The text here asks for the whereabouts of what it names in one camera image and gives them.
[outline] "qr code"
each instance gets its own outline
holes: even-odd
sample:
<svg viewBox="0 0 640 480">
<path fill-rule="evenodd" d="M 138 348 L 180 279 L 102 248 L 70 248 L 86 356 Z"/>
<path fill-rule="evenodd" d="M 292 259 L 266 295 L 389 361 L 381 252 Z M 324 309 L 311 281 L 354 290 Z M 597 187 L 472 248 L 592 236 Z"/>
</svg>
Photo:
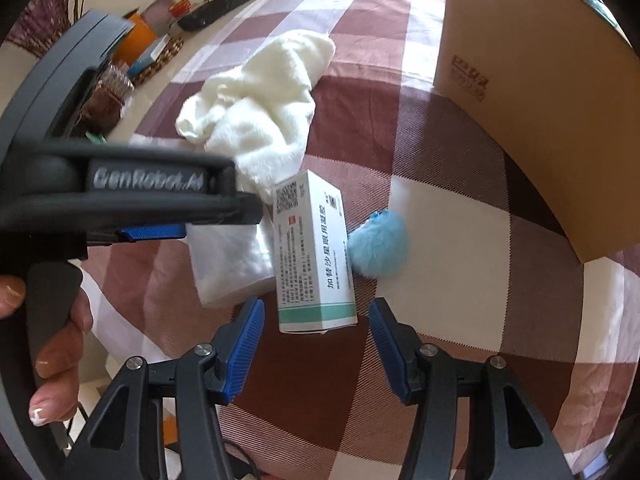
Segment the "qr code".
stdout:
<svg viewBox="0 0 640 480">
<path fill-rule="evenodd" d="M 298 183 L 292 182 L 276 191 L 276 212 L 278 214 L 298 206 Z"/>
</svg>

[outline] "brown cardboard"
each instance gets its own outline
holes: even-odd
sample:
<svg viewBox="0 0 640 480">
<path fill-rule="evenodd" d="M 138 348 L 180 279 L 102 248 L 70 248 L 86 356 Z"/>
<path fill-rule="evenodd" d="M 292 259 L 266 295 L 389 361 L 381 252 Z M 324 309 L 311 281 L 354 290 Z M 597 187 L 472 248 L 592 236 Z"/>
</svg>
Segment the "brown cardboard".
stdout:
<svg viewBox="0 0 640 480">
<path fill-rule="evenodd" d="M 582 0 L 447 0 L 435 89 L 513 158 L 581 261 L 640 242 L 640 61 Z"/>
</svg>

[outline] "white box with green stripe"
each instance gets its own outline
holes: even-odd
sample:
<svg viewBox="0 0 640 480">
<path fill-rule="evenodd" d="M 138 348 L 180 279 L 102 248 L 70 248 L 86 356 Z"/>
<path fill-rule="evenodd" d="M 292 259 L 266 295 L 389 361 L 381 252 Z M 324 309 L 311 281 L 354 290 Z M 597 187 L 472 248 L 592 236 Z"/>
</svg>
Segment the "white box with green stripe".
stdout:
<svg viewBox="0 0 640 480">
<path fill-rule="evenodd" d="M 280 331 L 324 332 L 356 324 L 340 190 L 305 171 L 278 184 L 273 195 Z"/>
</svg>

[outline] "human hand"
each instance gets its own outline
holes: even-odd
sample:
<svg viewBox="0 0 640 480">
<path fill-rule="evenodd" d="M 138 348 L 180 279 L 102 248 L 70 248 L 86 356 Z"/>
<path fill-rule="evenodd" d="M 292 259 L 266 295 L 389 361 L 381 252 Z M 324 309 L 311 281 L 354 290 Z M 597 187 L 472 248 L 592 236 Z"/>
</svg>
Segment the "human hand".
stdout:
<svg viewBox="0 0 640 480">
<path fill-rule="evenodd" d="M 15 276 L 0 276 L 0 319 L 10 316 L 24 301 L 26 286 Z M 44 384 L 31 397 L 29 417 L 34 426 L 69 420 L 78 408 L 78 363 L 84 350 L 83 333 L 89 332 L 94 318 L 89 298 L 80 290 L 66 325 L 43 346 L 35 368 Z"/>
</svg>

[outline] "metal screw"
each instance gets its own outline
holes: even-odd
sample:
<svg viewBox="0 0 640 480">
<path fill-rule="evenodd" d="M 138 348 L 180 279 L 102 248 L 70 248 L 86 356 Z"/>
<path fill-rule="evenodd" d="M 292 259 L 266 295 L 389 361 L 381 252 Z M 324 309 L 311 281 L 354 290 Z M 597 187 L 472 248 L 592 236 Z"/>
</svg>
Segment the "metal screw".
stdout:
<svg viewBox="0 0 640 480">
<path fill-rule="evenodd" d="M 420 347 L 420 353 L 426 357 L 434 357 L 438 353 L 438 347 L 431 343 L 425 343 Z"/>
<path fill-rule="evenodd" d="M 193 351 L 196 352 L 196 355 L 204 357 L 213 352 L 213 346 L 209 343 L 200 343 L 199 345 L 196 345 L 196 348 L 194 348 Z"/>
<path fill-rule="evenodd" d="M 142 363 L 142 357 L 132 357 L 127 359 L 127 368 L 129 370 L 140 370 Z"/>
<path fill-rule="evenodd" d="M 507 361 L 499 355 L 494 355 L 489 358 L 489 364 L 497 370 L 502 370 L 503 368 L 506 368 Z"/>
</svg>

